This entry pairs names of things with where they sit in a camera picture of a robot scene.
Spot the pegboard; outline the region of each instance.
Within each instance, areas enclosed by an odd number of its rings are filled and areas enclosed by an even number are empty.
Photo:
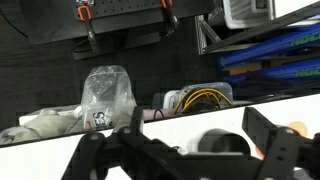
[[[80,20],[78,3],[76,0],[71,1],[75,18]],[[95,0],[94,6],[90,6],[90,12],[92,18],[100,18],[160,7],[160,0]]]

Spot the cable bundle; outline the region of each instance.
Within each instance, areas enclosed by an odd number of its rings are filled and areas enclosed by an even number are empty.
[[[182,113],[201,112],[203,110],[220,109],[220,102],[225,100],[231,107],[232,102],[220,91],[214,88],[197,88],[186,93],[177,104],[174,114],[182,106]]]

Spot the blue object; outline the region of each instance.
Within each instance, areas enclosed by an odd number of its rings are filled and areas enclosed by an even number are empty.
[[[320,77],[320,58],[310,59],[301,62],[286,64],[283,66],[262,69],[256,73],[273,77],[279,80],[302,80],[314,79]],[[224,77],[223,80],[232,84],[244,81],[247,74],[238,74],[234,76]]]
[[[254,61],[263,56],[283,53],[317,43],[320,43],[320,23],[223,56],[217,60],[217,70],[221,71],[231,65]]]

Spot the orange clamp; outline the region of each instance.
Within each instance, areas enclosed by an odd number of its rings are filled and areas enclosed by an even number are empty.
[[[86,19],[84,18],[83,14],[82,14],[82,10],[85,9],[87,11],[87,15],[88,15],[88,20],[91,20],[91,13],[90,13],[90,9],[88,6],[79,6],[78,7],[78,13],[80,15],[80,20],[81,21],[86,21]]]
[[[167,3],[166,3],[165,0],[161,0],[161,4],[162,4],[162,7],[163,7],[164,9],[167,9]]]

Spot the plastic bag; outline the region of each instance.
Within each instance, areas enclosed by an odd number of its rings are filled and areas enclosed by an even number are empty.
[[[101,66],[91,71],[82,96],[85,131],[129,124],[136,106],[131,83],[121,66]]]

